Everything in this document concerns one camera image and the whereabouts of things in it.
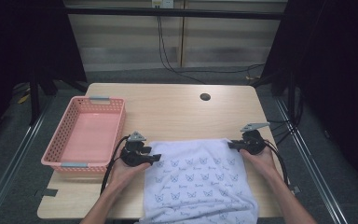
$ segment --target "pink plastic basket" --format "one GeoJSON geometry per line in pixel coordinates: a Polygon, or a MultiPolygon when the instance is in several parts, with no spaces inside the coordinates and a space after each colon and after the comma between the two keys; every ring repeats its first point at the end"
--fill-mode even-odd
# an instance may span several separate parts
{"type": "Polygon", "coordinates": [[[42,164],[60,172],[105,172],[121,138],[124,119],[123,99],[72,98],[42,164]]]}

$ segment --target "power cord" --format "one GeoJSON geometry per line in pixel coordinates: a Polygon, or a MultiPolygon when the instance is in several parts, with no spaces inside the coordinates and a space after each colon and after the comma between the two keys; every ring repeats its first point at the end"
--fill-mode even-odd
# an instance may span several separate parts
{"type": "Polygon", "coordinates": [[[301,121],[303,111],[304,111],[304,95],[302,94],[302,92],[300,92],[299,99],[298,99],[298,105],[297,105],[297,111],[296,111],[296,117],[292,124],[293,128],[289,127],[288,131],[274,135],[274,137],[276,137],[278,135],[282,135],[285,133],[285,135],[279,141],[276,142],[276,145],[279,145],[287,136],[289,136],[289,134],[293,133],[297,129],[297,127],[301,121]]]}
{"type": "Polygon", "coordinates": [[[117,151],[118,151],[118,148],[120,147],[121,143],[124,141],[124,140],[127,140],[130,136],[124,136],[120,139],[120,141],[117,143],[116,145],[116,148],[115,148],[115,151],[113,153],[113,156],[112,158],[110,159],[110,162],[109,164],[107,165],[107,168],[106,168],[106,172],[103,176],[103,183],[101,185],[101,193],[103,193],[104,189],[106,188],[106,183],[107,183],[107,179],[109,178],[109,175],[110,175],[110,171],[112,170],[112,167],[113,165],[115,164],[115,161],[117,161],[118,159],[120,159],[120,157],[118,157],[117,159],[115,159],[115,156],[117,154],[117,151]]]}
{"type": "Polygon", "coordinates": [[[168,56],[167,56],[167,52],[165,50],[165,43],[164,43],[164,37],[163,37],[163,34],[162,34],[162,24],[161,24],[161,17],[158,16],[158,51],[159,51],[159,58],[161,60],[161,63],[162,65],[170,72],[173,72],[175,73],[176,75],[178,76],[181,76],[181,77],[187,77],[187,78],[191,78],[195,81],[198,81],[199,83],[202,83],[202,84],[206,84],[205,82],[199,80],[199,79],[196,79],[194,77],[190,77],[190,76],[186,76],[184,75],[184,73],[217,73],[217,74],[235,74],[235,73],[243,73],[243,72],[246,72],[247,73],[247,77],[248,77],[248,81],[250,82],[250,73],[249,71],[253,70],[253,69],[256,69],[257,67],[260,67],[260,66],[263,66],[265,65],[264,63],[258,63],[258,64],[252,64],[252,65],[249,65],[247,68],[245,69],[241,69],[241,70],[236,70],[236,71],[214,71],[214,70],[187,70],[187,71],[177,71],[175,70],[171,64],[170,64],[170,61],[168,60],[168,56]],[[163,60],[163,57],[162,57],[162,52],[164,54],[164,57],[165,57],[165,61],[166,61],[166,64],[163,60]]]}
{"type": "Polygon", "coordinates": [[[270,141],[265,140],[266,146],[269,147],[271,149],[272,152],[274,152],[274,154],[277,156],[279,163],[281,164],[281,168],[282,168],[282,174],[283,174],[283,181],[286,184],[287,188],[289,188],[289,180],[287,177],[287,171],[286,171],[286,165],[284,164],[283,158],[280,155],[278,149],[272,145],[272,143],[270,143],[270,141]]]}

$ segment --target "wooden table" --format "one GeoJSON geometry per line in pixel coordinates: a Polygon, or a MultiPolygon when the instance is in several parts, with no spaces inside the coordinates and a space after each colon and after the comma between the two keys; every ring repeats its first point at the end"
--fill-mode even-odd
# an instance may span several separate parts
{"type": "MultiPolygon", "coordinates": [[[[134,131],[151,141],[228,138],[241,139],[240,129],[247,123],[266,122],[255,89],[246,86],[108,84],[89,86],[88,96],[114,96],[126,100],[123,135],[134,131]],[[200,99],[202,93],[211,96],[200,99]]],[[[259,129],[273,141],[268,127],[259,129]]],[[[245,161],[250,188],[260,206],[260,217],[281,217],[275,197],[264,178],[245,161]]],[[[137,219],[144,215],[144,175],[136,176],[123,191],[109,217],[137,219]]],[[[54,172],[37,214],[41,218],[82,218],[99,197],[103,175],[70,175],[54,172]]]]}

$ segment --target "round hole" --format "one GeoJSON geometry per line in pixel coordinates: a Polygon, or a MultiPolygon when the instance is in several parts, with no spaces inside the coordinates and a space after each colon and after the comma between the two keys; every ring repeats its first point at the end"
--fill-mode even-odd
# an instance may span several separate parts
{"type": "Polygon", "coordinates": [[[208,94],[208,93],[203,93],[203,94],[200,95],[200,98],[203,101],[209,101],[209,100],[211,100],[211,95],[208,94]]]}

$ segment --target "forearm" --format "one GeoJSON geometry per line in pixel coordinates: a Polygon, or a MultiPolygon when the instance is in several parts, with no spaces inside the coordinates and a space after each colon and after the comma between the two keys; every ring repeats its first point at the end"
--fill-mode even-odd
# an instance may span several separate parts
{"type": "Polygon", "coordinates": [[[283,218],[287,224],[316,223],[310,213],[284,184],[278,172],[271,171],[266,176],[266,179],[277,198],[283,218]]]}
{"type": "Polygon", "coordinates": [[[117,200],[121,190],[122,188],[119,185],[109,186],[109,188],[106,188],[98,201],[94,204],[94,206],[92,206],[92,208],[80,223],[105,223],[107,215],[117,200]]]}

